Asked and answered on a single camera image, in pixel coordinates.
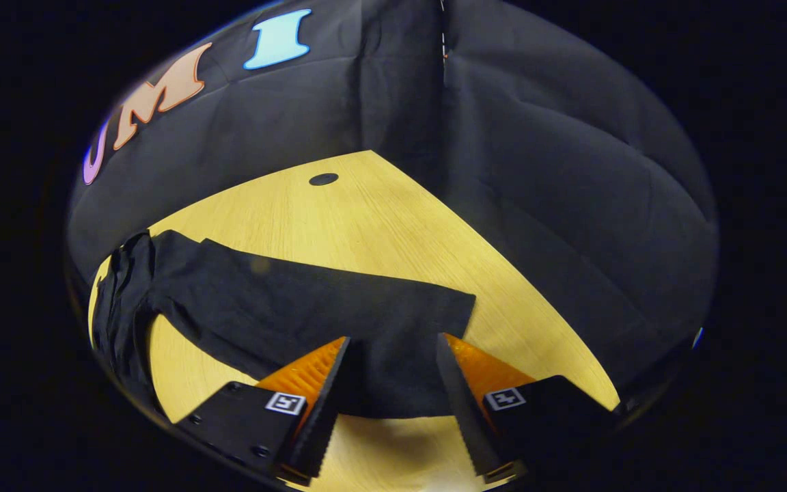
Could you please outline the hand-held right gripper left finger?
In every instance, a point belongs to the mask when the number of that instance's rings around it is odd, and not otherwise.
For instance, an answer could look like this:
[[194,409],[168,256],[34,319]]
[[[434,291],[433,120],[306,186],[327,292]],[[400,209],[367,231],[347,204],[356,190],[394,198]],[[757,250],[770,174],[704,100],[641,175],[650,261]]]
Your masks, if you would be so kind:
[[265,480],[308,486],[319,476],[352,364],[343,336],[259,383],[228,382],[175,424],[216,460]]

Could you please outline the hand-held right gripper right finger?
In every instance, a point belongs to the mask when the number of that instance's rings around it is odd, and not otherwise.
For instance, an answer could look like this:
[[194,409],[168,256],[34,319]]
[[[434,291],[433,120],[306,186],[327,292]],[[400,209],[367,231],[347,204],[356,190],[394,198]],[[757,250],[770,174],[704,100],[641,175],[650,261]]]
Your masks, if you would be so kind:
[[568,378],[528,376],[453,334],[437,337],[437,367],[472,467],[488,484],[556,479],[618,423]]

